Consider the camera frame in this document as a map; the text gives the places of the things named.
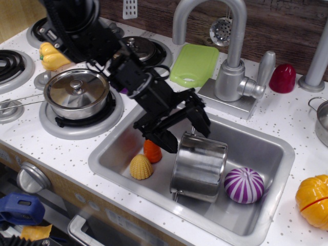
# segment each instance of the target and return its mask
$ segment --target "oven door handle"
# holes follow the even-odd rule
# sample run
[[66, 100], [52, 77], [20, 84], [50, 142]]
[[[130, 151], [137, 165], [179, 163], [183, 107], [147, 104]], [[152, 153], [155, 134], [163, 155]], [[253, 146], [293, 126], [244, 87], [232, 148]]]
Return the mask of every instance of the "oven door handle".
[[83, 229], [86, 228], [86, 222], [86, 219], [75, 215], [68, 225], [68, 235], [83, 246], [105, 246], [83, 232]]

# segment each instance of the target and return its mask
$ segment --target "green cutting board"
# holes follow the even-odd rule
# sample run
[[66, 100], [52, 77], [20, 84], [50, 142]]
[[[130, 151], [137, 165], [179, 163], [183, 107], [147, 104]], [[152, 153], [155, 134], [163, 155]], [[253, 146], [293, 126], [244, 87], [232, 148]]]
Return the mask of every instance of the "green cutting board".
[[219, 51], [214, 47], [183, 46], [170, 74], [170, 80], [187, 87], [202, 87], [212, 77]]

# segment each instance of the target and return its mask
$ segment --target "white countertop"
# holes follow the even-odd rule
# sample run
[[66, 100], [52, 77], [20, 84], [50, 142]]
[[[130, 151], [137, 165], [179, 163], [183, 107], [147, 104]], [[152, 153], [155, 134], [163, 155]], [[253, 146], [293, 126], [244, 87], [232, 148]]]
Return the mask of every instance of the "white countertop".
[[[118, 26], [124, 29], [125, 36], [142, 35], [163, 42], [172, 51], [174, 60], [182, 48], [182, 46], [172, 44], [171, 38], [122, 24], [118, 24]], [[18, 89], [0, 95], [0, 101], [39, 94], [41, 91], [35, 89], [33, 82], [37, 75], [44, 72], [44, 68], [40, 63], [38, 50], [31, 47], [26, 40], [26, 30], [0, 44], [0, 49], [22, 51], [28, 54], [36, 65], [32, 78]], [[212, 78], [216, 78], [218, 68], [226, 56], [226, 54], [220, 53]], [[246, 76], [256, 80], [258, 63], [244, 59], [243, 61], [245, 62]], [[59, 71], [84, 67], [84, 64], [65, 65]], [[175, 91], [185, 90], [176, 83], [170, 81], [168, 83]], [[279, 137], [287, 141], [295, 150], [296, 158], [290, 176], [262, 245], [324, 245], [328, 240], [327, 231], [309, 225], [298, 212], [295, 203], [295, 194], [301, 181], [315, 175], [328, 174], [326, 163], [328, 147], [315, 134], [316, 112], [308, 106], [308, 101], [315, 96], [328, 98], [327, 86], [322, 92], [311, 93], [296, 85], [295, 89], [288, 94], [278, 94], [267, 87], [265, 96], [258, 101], [254, 115], [248, 121], [206, 107], [206, 111], [209, 113]], [[124, 118], [136, 106], [136, 102], [129, 100], [125, 95], [122, 95], [122, 98], [125, 105], [122, 116]], [[40, 104], [25, 106], [25, 111], [19, 119], [1, 125], [0, 140], [156, 228], [166, 233], [169, 232], [171, 236], [184, 243], [230, 245], [137, 194], [94, 174], [88, 166], [88, 157], [111, 130], [85, 140], [56, 138], [42, 128], [38, 116], [39, 106]]]

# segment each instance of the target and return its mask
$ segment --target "yellow toy fruit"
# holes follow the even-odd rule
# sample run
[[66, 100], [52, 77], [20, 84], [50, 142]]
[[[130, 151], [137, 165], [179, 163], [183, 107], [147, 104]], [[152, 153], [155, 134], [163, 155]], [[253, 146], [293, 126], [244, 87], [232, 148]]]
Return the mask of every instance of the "yellow toy fruit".
[[51, 43], [45, 42], [40, 45], [40, 60], [43, 67], [54, 71], [61, 66], [71, 63], [63, 54], [61, 54]]
[[301, 215], [309, 224], [328, 230], [328, 175], [304, 180], [295, 198]]
[[130, 163], [130, 174], [136, 179], [146, 179], [154, 172], [150, 161], [142, 154], [136, 155]]

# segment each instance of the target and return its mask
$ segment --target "sink basin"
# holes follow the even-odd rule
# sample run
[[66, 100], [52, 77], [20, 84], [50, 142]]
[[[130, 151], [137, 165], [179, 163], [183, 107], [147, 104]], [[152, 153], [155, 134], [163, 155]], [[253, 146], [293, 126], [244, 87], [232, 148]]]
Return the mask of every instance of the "sink basin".
[[[184, 196], [174, 202], [170, 182], [176, 154], [162, 150], [163, 158], [153, 164], [154, 173], [148, 179], [137, 180], [130, 175], [130, 161], [143, 153], [145, 140], [132, 126], [143, 114], [142, 108], [137, 106], [116, 126], [90, 155], [91, 170], [233, 245], [261, 244], [293, 165], [293, 148], [282, 139], [208, 114], [211, 120], [209, 138], [229, 146], [223, 177], [234, 168], [252, 168], [264, 181], [264, 195], [256, 203], [238, 204], [227, 196], [221, 182], [215, 203]], [[184, 120], [169, 130], [181, 138], [185, 131], [191, 132], [192, 126]]]

